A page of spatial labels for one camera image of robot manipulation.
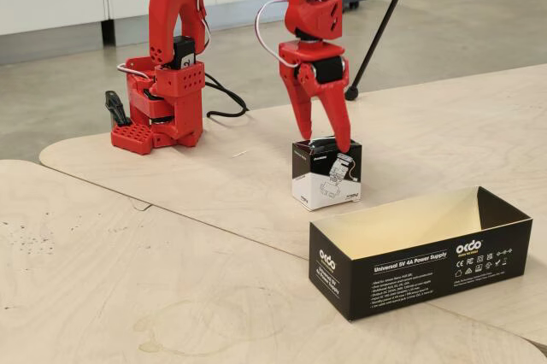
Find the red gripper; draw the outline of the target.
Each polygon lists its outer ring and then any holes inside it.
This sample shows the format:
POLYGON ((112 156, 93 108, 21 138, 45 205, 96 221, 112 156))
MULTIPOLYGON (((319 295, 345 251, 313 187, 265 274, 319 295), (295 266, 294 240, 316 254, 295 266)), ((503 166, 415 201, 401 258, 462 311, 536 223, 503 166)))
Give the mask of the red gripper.
POLYGON ((344 49, 325 41, 293 40, 279 45, 280 63, 291 106, 303 139, 312 135, 311 98, 318 97, 332 126, 338 149, 350 148, 350 119, 344 99, 349 83, 349 63, 344 49))

